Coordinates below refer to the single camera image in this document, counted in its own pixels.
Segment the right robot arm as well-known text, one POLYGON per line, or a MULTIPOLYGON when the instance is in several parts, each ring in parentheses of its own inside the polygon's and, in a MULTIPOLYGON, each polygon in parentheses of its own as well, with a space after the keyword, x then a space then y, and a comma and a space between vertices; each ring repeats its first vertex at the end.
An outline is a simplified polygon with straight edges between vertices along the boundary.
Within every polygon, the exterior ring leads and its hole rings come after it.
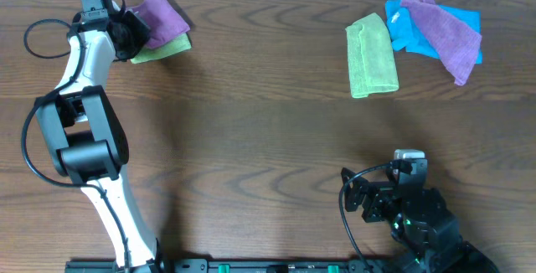
POLYGON ((345 217, 363 209, 367 223, 385 221, 391 237, 406 248, 393 260, 373 262, 357 251, 363 272, 497 272, 496 265, 465 241, 457 217, 435 188, 425 188, 427 164, 395 160, 354 173, 341 171, 338 203, 344 228, 357 243, 345 217))

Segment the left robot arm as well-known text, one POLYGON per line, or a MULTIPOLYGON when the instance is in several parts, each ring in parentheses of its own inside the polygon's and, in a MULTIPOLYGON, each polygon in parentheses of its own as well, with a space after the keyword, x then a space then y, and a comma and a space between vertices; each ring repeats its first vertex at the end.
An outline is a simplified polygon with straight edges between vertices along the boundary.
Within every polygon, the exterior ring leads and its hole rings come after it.
POLYGON ((157 236, 144 222, 127 178, 126 134, 105 93, 116 60, 131 59, 148 41, 149 27, 131 11, 91 7, 69 26, 64 76, 36 99, 36 118, 59 175, 93 203, 114 246, 113 261, 69 262, 82 272, 169 272, 157 236))

